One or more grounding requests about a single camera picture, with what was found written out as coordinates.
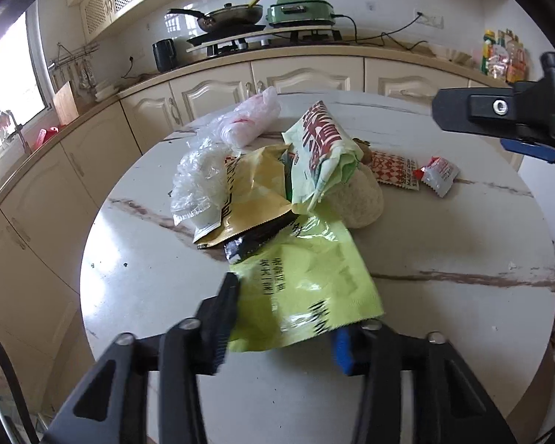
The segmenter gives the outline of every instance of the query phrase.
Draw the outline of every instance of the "green electric cooker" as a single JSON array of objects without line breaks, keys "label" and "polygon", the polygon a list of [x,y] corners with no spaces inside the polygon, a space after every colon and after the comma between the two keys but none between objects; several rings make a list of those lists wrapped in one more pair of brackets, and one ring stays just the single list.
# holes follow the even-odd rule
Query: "green electric cooker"
[{"label": "green electric cooker", "polygon": [[268,8],[270,26],[334,25],[333,7],[325,0],[277,0]]}]

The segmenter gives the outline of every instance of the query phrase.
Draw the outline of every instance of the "red and white wrapper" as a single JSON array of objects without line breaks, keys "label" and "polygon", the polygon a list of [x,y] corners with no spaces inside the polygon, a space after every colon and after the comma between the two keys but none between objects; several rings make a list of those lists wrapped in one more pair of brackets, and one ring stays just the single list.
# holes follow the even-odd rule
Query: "red and white wrapper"
[{"label": "red and white wrapper", "polygon": [[413,175],[416,168],[417,163],[410,158],[372,150],[371,170],[376,181],[381,184],[419,190],[419,181]]},{"label": "red and white wrapper", "polygon": [[459,175],[459,167],[442,157],[432,157],[429,164],[413,171],[419,180],[433,188],[438,197],[444,197]]}]

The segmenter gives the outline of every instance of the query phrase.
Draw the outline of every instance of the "light green snack bag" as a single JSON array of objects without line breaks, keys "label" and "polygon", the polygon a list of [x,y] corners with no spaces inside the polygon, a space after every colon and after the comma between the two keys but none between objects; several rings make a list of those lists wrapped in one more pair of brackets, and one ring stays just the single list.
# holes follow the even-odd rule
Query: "light green snack bag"
[{"label": "light green snack bag", "polygon": [[338,182],[350,179],[364,153],[333,120],[322,100],[306,111],[283,140],[292,145],[292,210],[308,213]]},{"label": "light green snack bag", "polygon": [[326,202],[230,270],[241,281],[232,351],[284,347],[383,314],[351,235]]}]

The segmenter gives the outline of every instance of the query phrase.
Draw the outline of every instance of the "clear plastic bag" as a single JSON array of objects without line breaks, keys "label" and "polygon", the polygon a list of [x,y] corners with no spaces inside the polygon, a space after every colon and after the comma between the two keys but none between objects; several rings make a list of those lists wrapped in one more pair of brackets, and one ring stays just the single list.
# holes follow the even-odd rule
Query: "clear plastic bag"
[{"label": "clear plastic bag", "polygon": [[269,87],[220,115],[209,124],[217,139],[233,148],[243,148],[261,135],[279,116],[281,106],[275,87]]},{"label": "clear plastic bag", "polygon": [[175,225],[210,208],[221,209],[226,200],[225,160],[232,154],[228,145],[200,135],[177,165],[170,194]]}]

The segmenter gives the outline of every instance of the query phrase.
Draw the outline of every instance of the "gas stove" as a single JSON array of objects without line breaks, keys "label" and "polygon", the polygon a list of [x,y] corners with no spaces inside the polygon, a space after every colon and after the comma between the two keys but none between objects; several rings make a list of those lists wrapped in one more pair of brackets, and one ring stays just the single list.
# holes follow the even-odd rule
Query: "gas stove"
[{"label": "gas stove", "polygon": [[250,49],[252,40],[261,39],[262,48],[272,46],[298,46],[338,43],[342,44],[342,35],[331,25],[320,25],[316,21],[302,22],[306,25],[288,26],[283,28],[266,28],[265,25],[235,25],[215,32],[205,33],[187,40],[194,47],[187,50],[192,52],[206,49],[209,57],[237,53]]}]

